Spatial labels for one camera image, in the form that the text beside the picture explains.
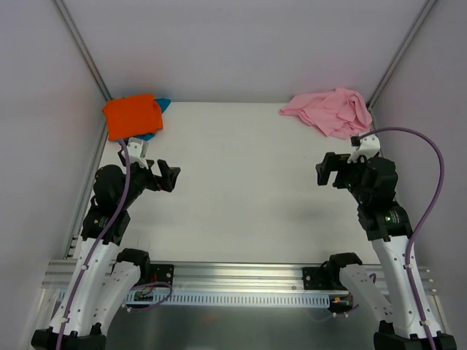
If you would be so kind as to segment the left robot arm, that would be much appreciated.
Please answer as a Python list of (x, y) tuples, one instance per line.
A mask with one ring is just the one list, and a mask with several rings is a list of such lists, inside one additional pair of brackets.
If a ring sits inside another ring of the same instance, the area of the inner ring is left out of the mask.
[(128, 207), (145, 191), (172, 192), (180, 168), (158, 160), (101, 167), (82, 224), (81, 245), (66, 294), (47, 328), (35, 330), (34, 349), (104, 349), (109, 326), (135, 286), (151, 284), (148, 252), (120, 247), (131, 220)]

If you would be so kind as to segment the pink t-shirt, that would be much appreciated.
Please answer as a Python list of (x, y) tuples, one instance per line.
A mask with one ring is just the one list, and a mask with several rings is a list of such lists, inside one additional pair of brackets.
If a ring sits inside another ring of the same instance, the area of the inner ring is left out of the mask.
[(372, 116), (362, 95), (346, 88), (298, 94), (279, 110), (279, 114), (297, 117), (324, 136), (338, 139), (350, 139), (369, 131), (372, 124)]

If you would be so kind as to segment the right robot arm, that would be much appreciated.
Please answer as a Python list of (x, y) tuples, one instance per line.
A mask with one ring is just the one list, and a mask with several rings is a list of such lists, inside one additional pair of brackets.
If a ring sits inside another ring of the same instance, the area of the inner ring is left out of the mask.
[(358, 204), (358, 221), (371, 242), (383, 270), (388, 295), (384, 296), (366, 274), (356, 254), (330, 257), (325, 275), (334, 289), (347, 289), (378, 323), (375, 349), (456, 349), (452, 335), (443, 332), (423, 289), (415, 255), (414, 238), (406, 211), (395, 200), (398, 175), (394, 162), (364, 155), (328, 152), (316, 166), (317, 183), (348, 190)]

